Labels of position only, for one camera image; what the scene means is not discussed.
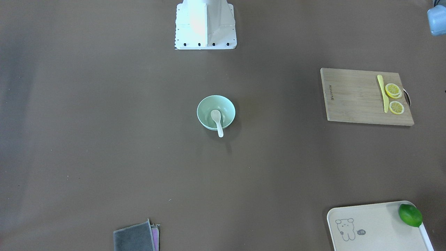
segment bear drawing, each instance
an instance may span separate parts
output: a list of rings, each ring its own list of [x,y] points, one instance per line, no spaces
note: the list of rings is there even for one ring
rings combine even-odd
[[[352,218],[336,220],[336,224],[338,225],[338,230],[341,233],[344,241],[355,239],[355,231],[353,230],[355,226],[353,226]]]

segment light green bowl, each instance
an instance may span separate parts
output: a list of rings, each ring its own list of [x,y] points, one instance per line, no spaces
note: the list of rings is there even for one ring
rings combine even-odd
[[[235,118],[235,107],[233,103],[220,95],[205,97],[197,107],[197,117],[201,124],[209,130],[216,131],[217,125],[211,118],[212,110],[219,110],[222,114],[221,124],[225,129]]]

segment cloth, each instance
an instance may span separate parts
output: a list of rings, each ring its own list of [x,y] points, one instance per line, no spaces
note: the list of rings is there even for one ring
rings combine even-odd
[[[113,232],[115,251],[159,251],[159,229],[150,221]]]

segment tray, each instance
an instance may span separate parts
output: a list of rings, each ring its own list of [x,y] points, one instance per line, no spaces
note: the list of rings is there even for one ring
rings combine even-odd
[[[398,215],[395,201],[338,207],[327,214],[335,251],[434,251],[423,224],[406,225]]]

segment plastic knife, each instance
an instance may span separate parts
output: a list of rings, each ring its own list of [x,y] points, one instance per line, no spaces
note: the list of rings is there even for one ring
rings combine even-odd
[[[380,83],[380,87],[381,87],[381,94],[383,95],[383,100],[384,100],[384,112],[388,112],[389,111],[389,97],[387,97],[385,91],[384,91],[384,80],[383,80],[383,76],[378,75],[378,82]]]

